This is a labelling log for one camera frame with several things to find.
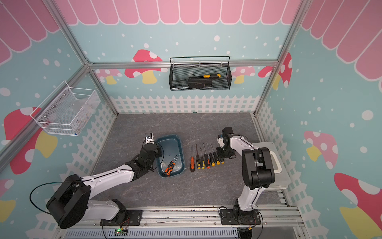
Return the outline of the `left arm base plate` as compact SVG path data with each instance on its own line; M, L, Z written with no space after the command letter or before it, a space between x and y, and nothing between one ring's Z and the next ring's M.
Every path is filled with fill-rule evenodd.
M142 219L142 213L142 210L122 210L111 220L102 219L100 225L104 227L139 226Z

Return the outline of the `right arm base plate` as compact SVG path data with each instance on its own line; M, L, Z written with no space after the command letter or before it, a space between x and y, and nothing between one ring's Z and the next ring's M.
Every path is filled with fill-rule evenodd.
M258 210L241 211L239 209L219 208L218 213L222 225L260 225L261 218Z

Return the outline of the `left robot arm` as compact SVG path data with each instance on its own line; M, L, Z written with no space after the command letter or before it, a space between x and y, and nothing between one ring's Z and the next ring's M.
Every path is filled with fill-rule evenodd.
M162 156L162 147L146 143L131 161L95 175L79 177L73 174L65 179L46 204L46 208L61 229L78 222L100 220L102 224L122 226L129 221L126 207L117 199L97 201L93 198L113 187L130 183L153 170L156 158Z

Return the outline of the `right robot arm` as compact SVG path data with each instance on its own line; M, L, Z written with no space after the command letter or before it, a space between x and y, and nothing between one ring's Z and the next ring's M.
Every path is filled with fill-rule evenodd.
M239 222L250 221L256 217L255 204L260 195L276 180L272 152L266 147L255 146L240 134L235 134L231 127L222 130L217 142L218 158L232 158L236 153L242 157L245 187L233 207L233 215Z

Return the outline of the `teal plastic storage box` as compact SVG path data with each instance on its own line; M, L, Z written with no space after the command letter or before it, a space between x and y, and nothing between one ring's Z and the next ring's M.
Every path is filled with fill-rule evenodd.
M186 165L180 138L174 134L166 135L158 138L156 143L160 145L162 150L162 156L156 158L154 167L159 176L167 178L182 174L186 169ZM176 161L175 166L168 176L165 170L174 160Z

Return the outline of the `orange black large screwdriver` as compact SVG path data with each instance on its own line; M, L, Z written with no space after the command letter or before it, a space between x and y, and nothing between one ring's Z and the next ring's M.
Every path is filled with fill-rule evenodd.
M190 163L190 171L195 172L195 158L194 158L194 146L192 145L192 156L191 156L191 163Z

